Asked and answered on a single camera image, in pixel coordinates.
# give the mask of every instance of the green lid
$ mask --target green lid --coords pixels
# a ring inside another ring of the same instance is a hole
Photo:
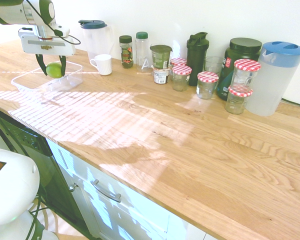
[[[123,35],[119,37],[119,42],[121,44],[129,44],[132,43],[132,37],[129,35]]]
[[[257,53],[262,47],[262,42],[245,37],[232,38],[230,40],[230,49],[239,51],[245,54]]]
[[[206,39],[206,32],[198,32],[195,35],[191,35],[189,40],[186,41],[186,47],[193,50],[207,50],[209,47],[209,41]]]
[[[135,35],[137,39],[147,39],[148,38],[148,33],[145,31],[138,31]]]
[[[150,50],[155,53],[169,53],[172,51],[172,48],[167,45],[151,45]]]

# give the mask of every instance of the white cabinet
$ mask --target white cabinet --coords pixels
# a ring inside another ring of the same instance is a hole
[[[77,184],[72,194],[94,237],[104,240],[205,239],[204,231],[57,144],[48,139],[47,142],[68,185]]]

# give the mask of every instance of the red checkered lid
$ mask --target red checkered lid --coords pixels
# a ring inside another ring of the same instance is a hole
[[[204,83],[215,83],[219,79],[218,75],[211,71],[199,72],[197,77],[199,81]]]
[[[251,59],[239,59],[234,62],[234,66],[237,69],[247,72],[256,72],[261,68],[261,64],[259,62]]]
[[[186,65],[174,66],[172,72],[178,75],[189,75],[192,72],[192,68]]]
[[[177,58],[171,59],[170,63],[172,66],[183,66],[183,65],[187,64],[187,59],[177,57]]]
[[[233,90],[231,87],[228,88],[228,91],[229,91],[229,93],[232,93],[233,95],[242,97],[242,98],[249,97],[254,92],[252,89],[249,92],[239,92],[239,91]]]

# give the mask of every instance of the white mug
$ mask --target white mug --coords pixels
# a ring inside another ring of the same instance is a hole
[[[100,54],[90,60],[90,64],[98,69],[100,75],[109,75],[112,73],[111,55]]]

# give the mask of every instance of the green container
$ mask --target green container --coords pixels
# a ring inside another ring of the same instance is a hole
[[[258,61],[262,42],[244,37],[237,37],[230,40],[224,54],[222,70],[219,77],[216,94],[222,100],[227,101],[228,87],[231,84],[232,76],[235,68],[235,61],[238,59],[252,59]]]
[[[209,41],[206,39],[207,34],[206,32],[199,32],[191,35],[186,42],[186,65],[192,68],[189,86],[197,86],[198,73],[201,73],[204,69],[204,61],[209,47]]]
[[[169,64],[170,52],[172,48],[167,45],[151,45],[153,67],[157,69],[166,69]]]

